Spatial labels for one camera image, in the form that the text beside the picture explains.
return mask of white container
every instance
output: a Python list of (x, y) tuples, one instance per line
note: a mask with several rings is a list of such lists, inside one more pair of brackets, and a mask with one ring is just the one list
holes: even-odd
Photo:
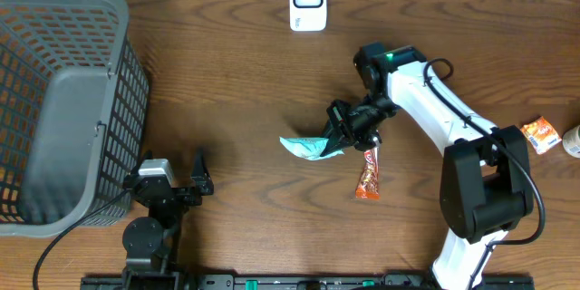
[(580, 126), (569, 130), (562, 137), (564, 150), (575, 158), (580, 159)]

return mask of green led light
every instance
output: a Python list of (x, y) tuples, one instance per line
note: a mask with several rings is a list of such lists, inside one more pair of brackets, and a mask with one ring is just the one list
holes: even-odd
[(257, 290), (257, 281), (247, 280), (246, 281), (246, 290)]

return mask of white device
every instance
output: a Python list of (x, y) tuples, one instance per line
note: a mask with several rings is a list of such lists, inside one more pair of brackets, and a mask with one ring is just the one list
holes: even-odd
[(322, 31), (326, 27), (326, 0), (290, 0), (293, 31)]
[[(443, 155), (443, 151), (456, 140), (475, 140), (481, 134), (453, 113), (425, 84), (423, 68), (427, 63), (413, 62), (399, 66), (388, 74), (387, 92), (394, 103), (401, 106), (429, 135)], [(491, 133), (496, 125), (470, 109), (429, 68), (427, 75), (437, 91), (464, 115), (471, 117), (479, 127)], [(496, 231), (484, 236), (478, 243), (470, 244), (449, 230), (440, 256), (435, 260), (432, 271), (443, 289), (466, 290), (471, 275), (492, 240), (501, 240), (507, 231)], [(473, 286), (481, 283), (481, 271), (476, 275)]]

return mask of snack wrapper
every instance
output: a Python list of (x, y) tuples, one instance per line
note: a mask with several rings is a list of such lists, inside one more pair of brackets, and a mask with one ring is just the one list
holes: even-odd
[(341, 150), (337, 150), (321, 157), (320, 154), (323, 152), (326, 143), (328, 142), (328, 139), (326, 138), (311, 137), (285, 139), (280, 137), (280, 142), (292, 154), (296, 155), (298, 158), (307, 160), (324, 160), (339, 154), (344, 154)]
[(356, 187), (357, 198), (379, 199), (379, 151), (378, 147), (364, 152), (364, 169)]
[(527, 140), (532, 143), (537, 154), (546, 153), (562, 141), (557, 131), (544, 117), (524, 125), (521, 130), (526, 135)]

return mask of orange snack package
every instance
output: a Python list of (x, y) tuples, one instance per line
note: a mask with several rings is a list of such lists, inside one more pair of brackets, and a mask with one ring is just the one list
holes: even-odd
[(524, 125), (521, 130), (526, 135), (527, 140), (532, 143), (537, 154), (546, 153), (562, 141), (557, 131), (544, 117)]
[(379, 151), (378, 147), (364, 152), (364, 169), (356, 187), (357, 198), (379, 199)]

